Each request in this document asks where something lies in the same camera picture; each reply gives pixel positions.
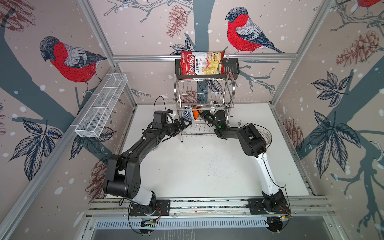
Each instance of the red chip bag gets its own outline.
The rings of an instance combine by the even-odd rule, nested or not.
[[[222,52],[181,51],[181,75],[225,74]]]

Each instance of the wire shelf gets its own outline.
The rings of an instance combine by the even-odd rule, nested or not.
[[[111,74],[107,83],[97,94],[98,96],[76,127],[75,132],[80,137],[100,136],[127,82],[125,74]]]
[[[235,86],[231,73],[225,78],[185,78],[183,75],[175,75],[174,93],[177,113],[192,122],[182,131],[182,135],[214,134],[214,127],[208,125],[200,116],[195,119],[194,111],[214,112],[222,109],[228,119],[229,110],[233,108]]]

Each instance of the orange object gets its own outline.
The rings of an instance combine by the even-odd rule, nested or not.
[[[193,113],[193,118],[195,120],[197,120],[197,118],[199,117],[199,111],[197,110],[192,110],[192,113]]]

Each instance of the bullfinch illustration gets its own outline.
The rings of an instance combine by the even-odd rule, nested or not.
[[[42,40],[40,51],[44,61],[50,60],[66,79],[76,83],[87,83],[87,90],[83,92],[83,97],[86,93],[92,93],[88,90],[88,80],[96,75],[98,64],[107,59],[99,54],[88,52],[84,48],[72,47],[60,42],[53,36]]]
[[[252,53],[255,49],[269,48],[278,53],[284,53],[275,48],[273,43],[266,38],[263,30],[254,24],[248,16],[248,11],[243,7],[232,8],[227,17],[229,43],[239,51],[249,51]]]
[[[347,3],[351,0],[345,0],[343,2],[341,2],[339,5],[341,4],[344,4],[344,3]],[[378,3],[379,1],[381,0],[357,0],[358,2],[358,7],[353,11],[353,13],[351,15],[354,15],[355,11],[359,8],[359,7],[366,7],[367,8],[367,14],[366,15],[372,15],[371,12],[369,12],[368,8],[376,3]]]

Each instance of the bird head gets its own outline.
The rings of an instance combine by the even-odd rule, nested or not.
[[[225,20],[228,20],[230,23],[233,23],[235,19],[240,15],[248,15],[248,11],[243,7],[235,7],[228,12],[227,16],[225,17]]]
[[[40,51],[41,51],[41,56],[43,57],[44,61],[46,60],[51,60],[55,61],[55,52],[53,50],[54,46],[59,43],[60,41],[53,37],[53,36],[48,36],[42,40],[40,43]]]

